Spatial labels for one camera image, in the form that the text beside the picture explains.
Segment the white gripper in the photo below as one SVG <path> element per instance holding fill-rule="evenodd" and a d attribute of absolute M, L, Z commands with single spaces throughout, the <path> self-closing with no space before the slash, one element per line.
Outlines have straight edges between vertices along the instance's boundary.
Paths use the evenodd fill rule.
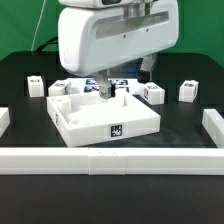
<path fill-rule="evenodd" d="M 142 58 L 138 82 L 152 80 L 156 53 L 179 35 L 177 0 L 59 0 L 59 57 L 78 76 L 93 74 L 101 98 L 115 96 L 106 70 Z"/>

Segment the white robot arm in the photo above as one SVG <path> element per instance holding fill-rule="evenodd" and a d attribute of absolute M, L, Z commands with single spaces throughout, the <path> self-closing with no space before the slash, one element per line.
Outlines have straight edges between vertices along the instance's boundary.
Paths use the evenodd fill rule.
<path fill-rule="evenodd" d="M 179 35 L 177 0 L 58 0 L 60 63 L 71 74 L 92 75 L 108 99 L 110 69 L 174 46 Z"/>

